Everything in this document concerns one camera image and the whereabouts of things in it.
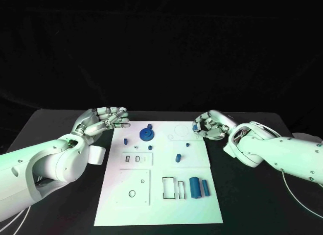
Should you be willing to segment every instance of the table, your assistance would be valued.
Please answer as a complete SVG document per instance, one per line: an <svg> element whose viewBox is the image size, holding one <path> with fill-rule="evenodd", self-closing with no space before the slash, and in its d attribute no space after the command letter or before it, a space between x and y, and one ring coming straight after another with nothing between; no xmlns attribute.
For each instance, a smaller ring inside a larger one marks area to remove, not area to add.
<svg viewBox="0 0 323 235"><path fill-rule="evenodd" d="M82 112L37 110L8 151L53 140L69 133ZM201 113L132 111L129 119L191 121ZM291 136L276 114L227 114L239 123L256 121L276 130L282 136ZM323 220L294 201L284 186L281 173L265 162L256 168L245 166L223 152L226 140L204 140L223 224L93 227L111 138L112 131L106 131L95 143L106 148L102 165L87 164L76 182L31 206L17 235L323 234ZM300 201L323 215L323 189L292 176L287 176L287 182ZM14 233L21 219L23 215L0 235Z"/></svg>

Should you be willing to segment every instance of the white robotic arm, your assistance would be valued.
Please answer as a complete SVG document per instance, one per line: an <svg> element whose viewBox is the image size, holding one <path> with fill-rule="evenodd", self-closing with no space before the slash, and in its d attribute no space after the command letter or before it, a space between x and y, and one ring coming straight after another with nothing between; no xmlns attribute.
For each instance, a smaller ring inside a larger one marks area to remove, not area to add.
<svg viewBox="0 0 323 235"><path fill-rule="evenodd" d="M86 163L102 163L105 149L89 145L102 131L129 127L126 116L125 108L89 109L70 134L0 155L0 222L73 182ZM43 180L34 182L33 175Z"/></svg>
<svg viewBox="0 0 323 235"><path fill-rule="evenodd" d="M207 131L200 129L204 121ZM236 124L216 110L201 114L193 122L193 131L210 140L229 135L223 151L239 161L256 167L265 160L281 172L323 185L323 144L279 134L256 122Z"/></svg>

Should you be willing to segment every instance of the robotic arm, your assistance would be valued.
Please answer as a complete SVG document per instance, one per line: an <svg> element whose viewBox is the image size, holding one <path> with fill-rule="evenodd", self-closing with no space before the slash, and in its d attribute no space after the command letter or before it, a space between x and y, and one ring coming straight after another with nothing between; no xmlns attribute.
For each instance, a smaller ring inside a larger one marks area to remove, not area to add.
<svg viewBox="0 0 323 235"><path fill-rule="evenodd" d="M207 131L200 129L203 122ZM223 151L248 166L265 160L281 172L323 185L323 144L279 134L256 122L236 124L216 110L201 114L193 122L193 131L210 140L227 134Z"/></svg>
<svg viewBox="0 0 323 235"><path fill-rule="evenodd" d="M89 109L70 134L0 155L0 222L40 201L82 175L86 163L99 165L105 149L89 146L102 131L129 127L126 109ZM33 174L43 177L34 182Z"/></svg>

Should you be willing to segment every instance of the blue small piece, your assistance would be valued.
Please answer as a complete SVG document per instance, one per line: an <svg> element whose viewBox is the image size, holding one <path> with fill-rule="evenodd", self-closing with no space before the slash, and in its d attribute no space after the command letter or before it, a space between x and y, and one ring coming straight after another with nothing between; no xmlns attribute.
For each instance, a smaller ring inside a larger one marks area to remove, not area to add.
<svg viewBox="0 0 323 235"><path fill-rule="evenodd" d="M204 192L204 196L209 196L209 187L207 187L207 182L206 180L201 180L201 187L203 187L203 192Z"/></svg>
<svg viewBox="0 0 323 235"><path fill-rule="evenodd" d="M141 140L144 141L149 141L154 137L154 132L152 132L152 126L151 124L147 125L147 128L144 128L139 133L138 133L138 136L141 138Z"/></svg>
<svg viewBox="0 0 323 235"><path fill-rule="evenodd" d="M180 162L180 158L181 158L181 155L177 154L177 156L175 156L175 162Z"/></svg>
<svg viewBox="0 0 323 235"><path fill-rule="evenodd" d="M201 192L200 192L200 185L199 185L197 177L190 178L190 189L191 189L191 198L200 198Z"/></svg>

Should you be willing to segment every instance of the circular hole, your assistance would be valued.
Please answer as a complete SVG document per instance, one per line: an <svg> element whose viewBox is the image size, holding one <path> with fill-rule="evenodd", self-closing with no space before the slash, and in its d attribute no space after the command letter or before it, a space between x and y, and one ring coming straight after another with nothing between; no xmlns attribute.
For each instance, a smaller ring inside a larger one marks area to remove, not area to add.
<svg viewBox="0 0 323 235"><path fill-rule="evenodd" d="M134 190L131 190L131 191L128 192L128 196L129 196L129 197L134 197L134 196L135 196L135 191L134 191Z"/></svg>

